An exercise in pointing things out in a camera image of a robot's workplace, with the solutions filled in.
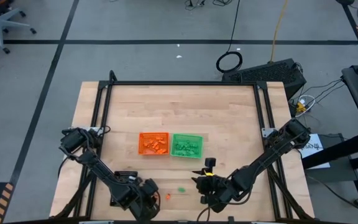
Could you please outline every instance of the wooden table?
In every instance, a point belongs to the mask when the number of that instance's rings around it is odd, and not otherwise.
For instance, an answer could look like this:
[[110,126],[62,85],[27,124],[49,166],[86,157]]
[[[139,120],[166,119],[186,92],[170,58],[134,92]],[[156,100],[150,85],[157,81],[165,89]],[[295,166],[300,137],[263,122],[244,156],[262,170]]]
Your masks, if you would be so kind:
[[[83,82],[73,118],[73,127],[90,126],[97,82]],[[282,83],[268,83],[273,117],[277,128],[291,117]],[[264,109],[263,94],[260,91]],[[154,220],[196,220],[206,207],[190,177],[204,167],[205,157],[215,157],[214,173],[229,175],[250,164],[263,152],[255,98],[251,86],[129,86],[114,85],[101,160],[111,170],[137,170],[143,179],[156,181],[162,196],[160,213]],[[140,132],[193,133],[204,137],[203,159],[172,156],[141,156],[137,153]],[[305,211],[314,216],[299,153],[282,157],[289,191]],[[51,215],[57,214],[78,188],[81,165],[68,161],[62,168],[53,199]],[[183,187],[186,192],[178,191]],[[277,189],[281,216],[285,216],[282,195]],[[83,196],[85,214],[88,191]],[[94,196],[93,220],[133,220],[129,210],[109,206],[108,188],[98,180]],[[254,185],[245,205],[227,206],[211,212],[211,221],[274,221],[266,171]]]

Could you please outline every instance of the white cable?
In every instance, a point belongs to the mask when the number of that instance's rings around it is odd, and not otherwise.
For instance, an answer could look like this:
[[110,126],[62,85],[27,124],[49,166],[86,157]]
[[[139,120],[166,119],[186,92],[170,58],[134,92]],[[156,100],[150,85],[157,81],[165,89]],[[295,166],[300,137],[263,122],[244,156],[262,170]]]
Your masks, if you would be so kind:
[[300,116],[304,115],[304,114],[305,114],[306,112],[308,112],[308,110],[310,110],[310,109],[314,106],[314,104],[316,103],[316,98],[314,98],[314,96],[311,96],[311,95],[301,95],[301,96],[299,96],[299,101],[301,101],[301,99],[302,99],[303,97],[310,97],[310,98],[313,99],[313,102],[312,102],[312,104],[310,105],[310,107],[309,107],[308,109],[306,109],[304,112],[302,112],[302,114],[296,115],[296,116],[295,116],[296,118],[299,118]]

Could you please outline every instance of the green object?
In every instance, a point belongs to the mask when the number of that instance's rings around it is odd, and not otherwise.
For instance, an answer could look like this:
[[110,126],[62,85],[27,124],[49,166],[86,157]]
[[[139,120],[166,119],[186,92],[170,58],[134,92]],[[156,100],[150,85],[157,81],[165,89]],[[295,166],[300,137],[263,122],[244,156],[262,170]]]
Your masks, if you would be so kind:
[[203,156],[203,141],[201,136],[189,134],[173,134],[171,156],[201,159]]

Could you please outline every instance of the black box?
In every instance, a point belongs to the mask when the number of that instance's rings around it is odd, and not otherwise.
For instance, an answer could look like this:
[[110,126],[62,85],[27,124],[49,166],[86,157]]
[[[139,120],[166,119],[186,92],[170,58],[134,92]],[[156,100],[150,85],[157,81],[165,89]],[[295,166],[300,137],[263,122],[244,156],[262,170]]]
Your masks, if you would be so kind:
[[283,82],[288,100],[306,83],[302,72],[291,58],[226,73],[222,77],[222,82],[248,81]]

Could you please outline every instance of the orange bin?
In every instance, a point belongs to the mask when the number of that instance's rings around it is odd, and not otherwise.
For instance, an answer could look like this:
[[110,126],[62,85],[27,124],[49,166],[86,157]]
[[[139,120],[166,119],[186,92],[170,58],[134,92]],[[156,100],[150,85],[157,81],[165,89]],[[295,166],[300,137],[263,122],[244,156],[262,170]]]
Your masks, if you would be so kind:
[[168,155],[169,133],[140,133],[139,155]]

